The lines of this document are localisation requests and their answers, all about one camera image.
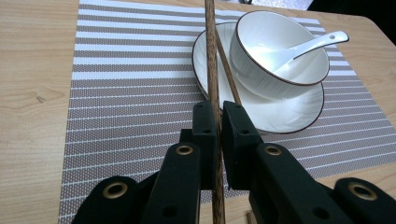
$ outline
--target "chopstick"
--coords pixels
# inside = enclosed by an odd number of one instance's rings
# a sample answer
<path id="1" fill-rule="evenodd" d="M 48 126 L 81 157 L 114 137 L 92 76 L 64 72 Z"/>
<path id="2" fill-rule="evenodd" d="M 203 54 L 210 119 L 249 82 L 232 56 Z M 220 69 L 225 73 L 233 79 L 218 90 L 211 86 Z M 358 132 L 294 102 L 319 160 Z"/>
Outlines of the chopstick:
<path id="1" fill-rule="evenodd" d="M 214 0 L 205 0 L 205 26 L 208 95 L 215 117 L 217 135 L 220 137 L 219 77 L 216 57 L 217 48 Z M 213 223 L 225 224 L 224 183 L 220 139 L 218 141 L 218 153 L 216 156 L 215 179 L 214 189 L 212 190 Z"/>
<path id="2" fill-rule="evenodd" d="M 233 81 L 233 73 L 231 72 L 230 65 L 228 65 L 227 57 L 224 53 L 224 48 L 221 45 L 221 39 L 218 30 L 215 29 L 215 32 L 216 32 L 216 42 L 218 45 L 218 52 L 221 58 L 222 65 L 224 67 L 225 75 L 227 76 L 228 84 L 230 85 L 231 93 L 233 94 L 233 100 L 238 105 L 242 105 L 241 99 L 239 98 L 238 89 L 236 88 L 235 82 Z"/>

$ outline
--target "wooden chopstick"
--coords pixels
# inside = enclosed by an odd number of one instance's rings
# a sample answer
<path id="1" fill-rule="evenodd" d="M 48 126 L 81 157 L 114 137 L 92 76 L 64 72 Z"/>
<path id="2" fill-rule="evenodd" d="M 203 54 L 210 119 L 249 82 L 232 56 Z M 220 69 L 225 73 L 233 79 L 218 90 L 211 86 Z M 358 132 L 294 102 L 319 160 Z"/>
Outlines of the wooden chopstick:
<path id="1" fill-rule="evenodd" d="M 224 67 L 225 75 L 227 76 L 228 84 L 230 85 L 231 93 L 233 94 L 233 100 L 237 104 L 242 105 L 241 99 L 239 98 L 238 89 L 236 88 L 235 82 L 233 81 L 233 73 L 231 72 L 230 65 L 228 65 L 224 48 L 221 45 L 221 39 L 218 30 L 215 29 L 215 32 L 216 32 L 216 42 L 217 42 L 218 52 L 221 58 L 222 65 Z"/>
<path id="2" fill-rule="evenodd" d="M 209 100 L 215 117 L 218 139 L 220 138 L 219 77 L 216 57 L 216 23 L 214 0 L 205 0 L 206 61 Z M 225 224 L 224 184 L 222 172 L 221 142 L 218 140 L 214 189 L 212 190 L 213 223 Z"/>

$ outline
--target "black object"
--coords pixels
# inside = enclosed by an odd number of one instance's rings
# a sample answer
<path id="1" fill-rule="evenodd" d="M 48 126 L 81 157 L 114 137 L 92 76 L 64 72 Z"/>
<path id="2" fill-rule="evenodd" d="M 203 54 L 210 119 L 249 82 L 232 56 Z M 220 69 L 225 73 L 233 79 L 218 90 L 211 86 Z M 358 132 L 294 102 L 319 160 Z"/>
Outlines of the black object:
<path id="1" fill-rule="evenodd" d="M 194 106 L 191 130 L 169 147 L 163 166 L 140 183 L 99 183 L 73 223 L 198 223 L 200 190 L 213 189 L 218 138 L 208 101 Z M 241 105 L 224 102 L 222 151 L 229 186 L 250 190 L 258 223 L 396 223 L 396 202 L 357 178 L 334 189 L 317 183 L 280 145 L 264 143 Z"/>
<path id="2" fill-rule="evenodd" d="M 372 20 L 396 45 L 396 2 L 385 0 L 314 0 L 310 11 L 356 15 Z"/>

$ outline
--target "spoon handle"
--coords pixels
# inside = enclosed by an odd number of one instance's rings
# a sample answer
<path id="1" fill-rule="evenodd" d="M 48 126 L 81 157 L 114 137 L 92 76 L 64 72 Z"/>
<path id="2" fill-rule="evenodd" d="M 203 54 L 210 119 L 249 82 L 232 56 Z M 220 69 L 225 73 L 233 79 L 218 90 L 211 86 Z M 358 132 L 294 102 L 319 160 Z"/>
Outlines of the spoon handle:
<path id="1" fill-rule="evenodd" d="M 322 35 L 318 38 L 304 42 L 303 44 L 291 47 L 294 49 L 294 59 L 300 55 L 307 53 L 313 49 L 322 48 L 331 44 L 347 42 L 349 40 L 348 35 L 343 31 L 336 31 L 326 35 Z"/>

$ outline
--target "placemat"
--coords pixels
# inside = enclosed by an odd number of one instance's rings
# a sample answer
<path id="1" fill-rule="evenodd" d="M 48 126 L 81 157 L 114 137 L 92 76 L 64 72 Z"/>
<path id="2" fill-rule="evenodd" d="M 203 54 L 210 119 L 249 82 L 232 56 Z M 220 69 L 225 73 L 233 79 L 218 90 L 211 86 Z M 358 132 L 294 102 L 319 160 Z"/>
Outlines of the placemat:
<path id="1" fill-rule="evenodd" d="M 216 21 L 243 14 L 217 10 Z M 326 34 L 317 20 L 294 19 L 314 35 Z M 104 178 L 141 181 L 158 171 L 180 129 L 191 128 L 192 106 L 205 99 L 191 65 L 193 43 L 204 29 L 203 8 L 80 0 L 60 223 L 71 222 Z M 331 71 L 318 120 L 264 141 L 287 147 L 313 177 L 396 161 L 395 129 L 337 47 L 326 50 Z M 204 191 L 202 202 L 208 201 Z"/>

